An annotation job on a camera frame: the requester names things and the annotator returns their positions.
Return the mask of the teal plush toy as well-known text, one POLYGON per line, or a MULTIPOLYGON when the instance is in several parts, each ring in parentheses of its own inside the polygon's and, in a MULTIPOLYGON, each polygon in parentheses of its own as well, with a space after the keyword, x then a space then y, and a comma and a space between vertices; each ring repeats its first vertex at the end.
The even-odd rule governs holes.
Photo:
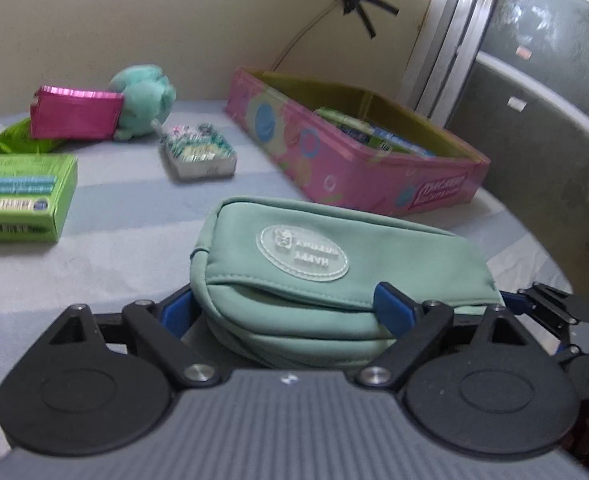
POLYGON ((121 93, 123 106, 113 139, 129 141, 157 132, 171 114, 176 89, 157 65, 134 65, 114 75, 110 92, 121 93))

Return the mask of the green wet wipes pack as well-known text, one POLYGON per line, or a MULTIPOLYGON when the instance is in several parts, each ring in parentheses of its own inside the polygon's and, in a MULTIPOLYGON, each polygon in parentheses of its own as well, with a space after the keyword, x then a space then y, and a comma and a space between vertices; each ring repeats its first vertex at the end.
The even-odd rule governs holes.
POLYGON ((8 126, 0 133, 0 154, 47 154, 63 146, 63 139, 35 139, 31 133, 31 118, 8 126))

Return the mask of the magenta shiny wallet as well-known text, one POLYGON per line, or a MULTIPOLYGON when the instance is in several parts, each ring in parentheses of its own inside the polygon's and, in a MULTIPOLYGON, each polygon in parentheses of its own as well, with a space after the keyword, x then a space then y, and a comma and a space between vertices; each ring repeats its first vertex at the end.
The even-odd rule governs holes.
POLYGON ((31 136, 37 140, 111 139, 123 102, 119 92, 41 86, 30 107, 31 136))

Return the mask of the green toothpaste box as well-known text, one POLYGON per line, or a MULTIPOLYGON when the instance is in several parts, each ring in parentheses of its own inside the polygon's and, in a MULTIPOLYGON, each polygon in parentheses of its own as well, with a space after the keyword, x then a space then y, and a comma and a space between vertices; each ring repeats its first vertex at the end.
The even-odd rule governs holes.
POLYGON ((73 155, 0 155, 0 242, 58 242, 76 183, 73 155))

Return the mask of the pink macaron biscuit tin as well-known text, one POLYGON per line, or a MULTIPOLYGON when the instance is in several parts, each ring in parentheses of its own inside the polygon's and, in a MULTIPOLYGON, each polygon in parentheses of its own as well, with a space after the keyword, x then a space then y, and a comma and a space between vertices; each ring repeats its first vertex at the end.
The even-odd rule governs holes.
POLYGON ((292 74, 239 68, 226 112, 314 202, 403 217, 468 203, 488 158, 380 94, 292 74), (375 148, 327 122, 321 108, 380 128, 421 149, 375 148))

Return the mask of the aluminium window frame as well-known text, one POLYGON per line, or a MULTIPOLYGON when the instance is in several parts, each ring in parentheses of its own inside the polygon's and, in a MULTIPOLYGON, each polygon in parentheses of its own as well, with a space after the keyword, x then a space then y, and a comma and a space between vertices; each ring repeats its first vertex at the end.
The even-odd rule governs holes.
POLYGON ((589 0, 431 0, 397 98, 486 151, 589 142, 589 0))

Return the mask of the striped blue bed sheet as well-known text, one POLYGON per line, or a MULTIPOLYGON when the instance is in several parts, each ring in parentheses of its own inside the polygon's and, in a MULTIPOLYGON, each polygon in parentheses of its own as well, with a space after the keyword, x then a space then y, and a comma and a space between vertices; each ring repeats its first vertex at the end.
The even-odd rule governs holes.
MULTIPOLYGON (((70 304, 116 312, 133 300, 160 300, 186 285, 201 224, 220 200, 300 197, 221 102, 183 102, 170 117, 171 125, 203 122, 234 147, 233 177, 173 181, 156 138, 74 146, 78 186, 60 240, 0 243, 0 382, 70 304)), ((0 431, 0 458, 7 450, 0 431)))

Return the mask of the mint green zipper pouch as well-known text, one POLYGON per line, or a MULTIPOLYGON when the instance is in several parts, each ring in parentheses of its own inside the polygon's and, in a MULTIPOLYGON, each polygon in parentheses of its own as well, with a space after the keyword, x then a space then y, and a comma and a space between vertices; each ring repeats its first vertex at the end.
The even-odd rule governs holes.
POLYGON ((216 340, 273 368, 357 370, 394 342, 387 282, 480 315, 500 293, 477 250, 432 226, 300 200, 234 197, 203 223, 190 284, 216 340))

